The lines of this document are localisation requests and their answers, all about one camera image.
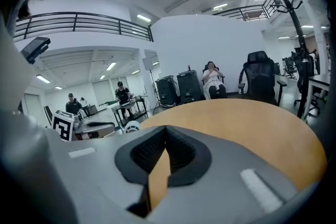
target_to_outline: tripod stand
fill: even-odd
[[[159,95],[158,95],[158,91],[156,90],[156,87],[155,87],[155,83],[154,83],[154,79],[153,79],[153,73],[152,73],[152,70],[149,70],[150,74],[151,74],[151,77],[152,77],[152,81],[153,81],[153,86],[154,86],[154,93],[156,95],[156,99],[157,99],[157,102],[155,104],[155,107],[154,107],[154,110],[153,110],[153,113],[152,115],[154,116],[154,112],[155,112],[155,109],[159,108],[161,106],[160,104],[160,99],[159,99]]]

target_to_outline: ceiling light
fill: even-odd
[[[36,76],[38,79],[40,79],[41,81],[45,82],[45,83],[50,83],[49,80],[45,79],[44,77],[42,77],[41,75],[37,75]]]
[[[114,67],[116,65],[116,62],[113,62],[109,65],[109,67],[106,69],[107,71],[111,70],[112,67]]]
[[[137,18],[142,19],[142,20],[145,20],[145,21],[148,22],[148,23],[151,21],[150,19],[148,19],[148,18],[146,18],[145,16],[142,16],[142,15],[140,15],[140,14],[137,15]]]
[[[219,6],[214,7],[213,9],[218,9],[218,8],[225,7],[225,6],[227,6],[227,4],[221,4]]]

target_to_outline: floor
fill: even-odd
[[[298,102],[296,105],[294,105],[294,101],[301,98],[301,94],[297,87],[297,80],[289,79],[289,78],[285,78],[281,76],[276,76],[276,81],[277,80],[282,80],[284,82],[287,82],[287,86],[284,87],[282,91],[280,107],[296,115],[298,113],[300,103]],[[276,99],[278,99],[280,85],[276,83],[274,89],[276,93]],[[322,110],[324,107],[324,102],[322,100],[318,100],[318,104],[319,104],[320,109]],[[164,110],[166,110],[166,108],[159,107],[155,110],[154,114],[158,114]],[[317,110],[314,109],[310,113],[313,115],[317,115]],[[137,121],[141,123],[145,121],[146,119],[148,119],[149,117],[152,117],[152,111],[148,111],[147,115],[141,116],[140,118],[137,119]],[[118,126],[117,121],[114,117],[114,114],[112,113],[111,110],[108,110],[108,109],[103,110],[99,112],[98,114],[92,116],[89,120],[90,121],[100,121],[100,122],[113,122],[116,126]],[[313,129],[317,120],[318,120],[318,117],[309,116],[307,118],[307,123]]]

